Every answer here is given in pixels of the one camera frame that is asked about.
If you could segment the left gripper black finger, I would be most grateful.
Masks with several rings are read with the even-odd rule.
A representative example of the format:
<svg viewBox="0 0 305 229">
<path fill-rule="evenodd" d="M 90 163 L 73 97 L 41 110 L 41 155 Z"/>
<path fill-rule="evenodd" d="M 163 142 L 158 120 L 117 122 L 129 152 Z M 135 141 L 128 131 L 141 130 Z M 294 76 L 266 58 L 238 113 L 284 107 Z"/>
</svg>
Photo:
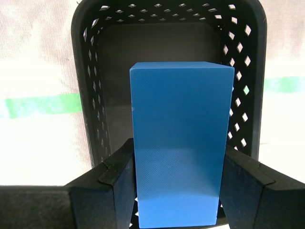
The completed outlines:
<svg viewBox="0 0 305 229">
<path fill-rule="evenodd" d="M 305 185 L 226 147 L 220 202 L 232 229 L 303 229 Z"/>
<path fill-rule="evenodd" d="M 98 166 L 64 186 L 2 186 L 3 229 L 127 229 L 136 198 L 128 139 Z"/>
</svg>

